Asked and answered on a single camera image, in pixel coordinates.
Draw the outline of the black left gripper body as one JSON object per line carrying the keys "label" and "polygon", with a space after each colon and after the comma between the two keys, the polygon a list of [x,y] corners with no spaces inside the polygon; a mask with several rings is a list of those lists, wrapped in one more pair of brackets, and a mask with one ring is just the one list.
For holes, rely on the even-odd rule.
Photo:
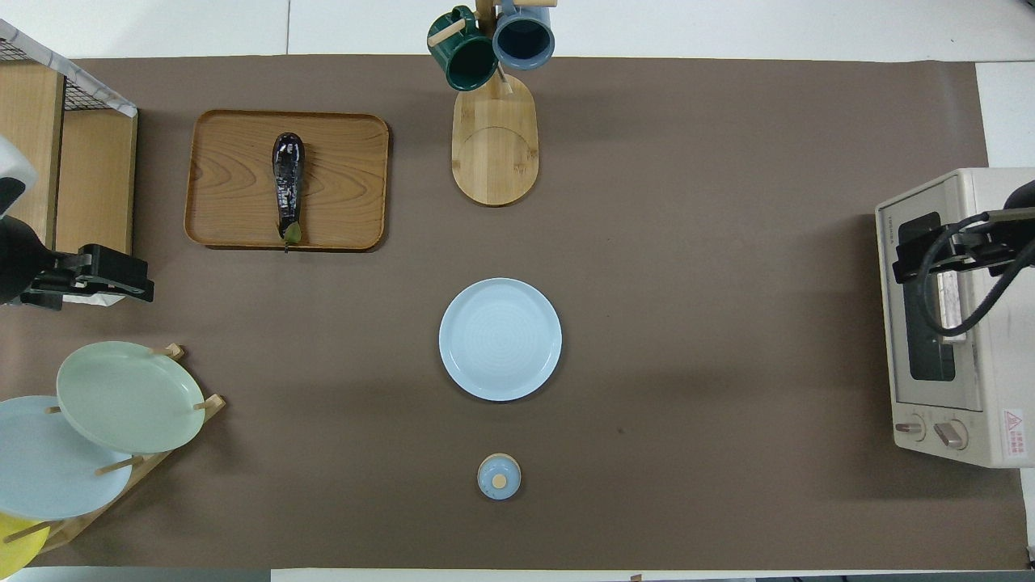
{"label": "black left gripper body", "polygon": [[24,294],[55,296],[54,301],[32,301],[33,305],[59,305],[63,295],[73,294],[73,273],[59,268],[59,262],[71,258],[46,248],[34,229],[13,217],[2,219],[1,226],[1,302],[21,302]]}

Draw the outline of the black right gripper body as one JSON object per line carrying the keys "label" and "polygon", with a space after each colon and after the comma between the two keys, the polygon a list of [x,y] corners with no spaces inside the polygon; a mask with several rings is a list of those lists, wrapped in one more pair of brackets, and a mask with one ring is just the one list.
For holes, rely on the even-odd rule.
{"label": "black right gripper body", "polygon": [[1005,222],[1005,238],[1012,243],[1030,243],[1034,238],[1034,180],[1021,185],[1005,202],[1005,209],[1016,211],[1018,219]]}

